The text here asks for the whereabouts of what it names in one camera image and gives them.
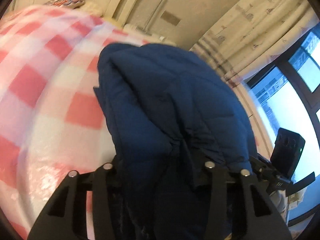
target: window frame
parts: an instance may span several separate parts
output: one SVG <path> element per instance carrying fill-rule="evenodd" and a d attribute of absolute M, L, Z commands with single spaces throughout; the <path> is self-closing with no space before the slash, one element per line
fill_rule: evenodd
<path fill-rule="evenodd" d="M 320 146 L 320 120 L 318 119 L 316 113 L 320 110 L 320 85 L 311 92 L 303 78 L 290 64 L 290 58 L 296 53 L 296 51 L 302 46 L 310 32 L 313 32 L 320 39 L 320 24 L 309 30 L 305 35 L 303 35 L 299 40 L 297 40 L 287 51 L 281 54 L 277 59 L 268 64 L 262 70 L 260 70 L 255 76 L 253 76 L 247 85 L 252 89 L 257 85 L 268 73 L 270 73 L 275 67 L 283 73 L 283 75 L 291 83 L 292 87 L 296 91 L 300 100 L 302 101 L 305 109 L 310 117 L 311 123 L 316 133 L 318 144 Z M 301 222 L 302 219 L 308 218 L 313 215 L 317 210 L 320 209 L 320 204 L 312 208 L 311 210 L 305 212 L 304 214 L 290 220 L 288 224 L 290 226 Z"/>

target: navy blue puffer jacket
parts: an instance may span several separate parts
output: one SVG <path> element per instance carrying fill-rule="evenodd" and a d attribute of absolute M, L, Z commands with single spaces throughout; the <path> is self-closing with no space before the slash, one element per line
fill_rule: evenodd
<path fill-rule="evenodd" d="M 111 44 L 95 92 L 106 116 L 140 239 L 202 239 L 210 191 L 199 156 L 251 170 L 254 135 L 233 91 L 194 53 L 171 46 Z"/>

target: window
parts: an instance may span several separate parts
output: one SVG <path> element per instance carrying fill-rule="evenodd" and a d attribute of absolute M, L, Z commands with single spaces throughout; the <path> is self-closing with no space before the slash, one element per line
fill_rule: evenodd
<path fill-rule="evenodd" d="M 320 24 L 248 81 L 261 105 L 259 114 L 272 141 L 278 129 L 299 133 L 305 148 L 293 175 L 299 181 L 315 172 L 316 181 L 289 219 L 320 204 Z"/>
<path fill-rule="evenodd" d="M 314 92 L 320 84 L 320 39 L 310 32 L 289 62 Z"/>

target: window pane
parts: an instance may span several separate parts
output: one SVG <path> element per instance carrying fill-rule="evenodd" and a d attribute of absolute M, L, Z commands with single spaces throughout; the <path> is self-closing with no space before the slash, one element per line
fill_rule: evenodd
<path fill-rule="evenodd" d="M 313 51 L 311 55 L 315 56 L 317 55 L 315 52 L 320 53 L 320 43 L 318 43 L 315 48 L 311 48 L 311 46 L 309 46 L 308 49 Z M 310 91 L 315 91 L 320 84 L 320 69 L 309 55 L 302 48 L 299 48 L 291 57 L 289 62 L 302 77 Z"/>
<path fill-rule="evenodd" d="M 309 115 L 296 91 L 276 67 L 253 89 L 269 122 L 274 136 L 280 127 L 299 133 L 306 144 L 292 179 L 299 181 L 311 172 L 320 174 L 320 149 Z"/>
<path fill-rule="evenodd" d="M 313 32 L 310 32 L 305 41 L 302 43 L 302 47 L 305 48 L 309 54 L 312 54 L 319 42 L 319 38 Z"/>

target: metal screw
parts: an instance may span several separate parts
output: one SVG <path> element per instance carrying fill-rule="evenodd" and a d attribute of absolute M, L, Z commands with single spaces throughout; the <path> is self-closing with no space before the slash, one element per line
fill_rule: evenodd
<path fill-rule="evenodd" d="M 74 178 L 75 176 L 78 175 L 78 171 L 70 171 L 70 172 L 68 173 L 68 175 L 69 175 L 69 177 Z"/>
<path fill-rule="evenodd" d="M 206 166 L 206 168 L 212 169 L 214 168 L 216 165 L 214 164 L 214 162 L 205 162 L 204 166 Z"/>
<path fill-rule="evenodd" d="M 103 165 L 103 168 L 105 170 L 111 170 L 113 168 L 113 165 L 111 163 L 106 163 Z"/>
<path fill-rule="evenodd" d="M 245 177 L 250 176 L 250 171 L 248 171 L 246 169 L 241 170 L 240 173 L 242 176 L 245 176 Z"/>

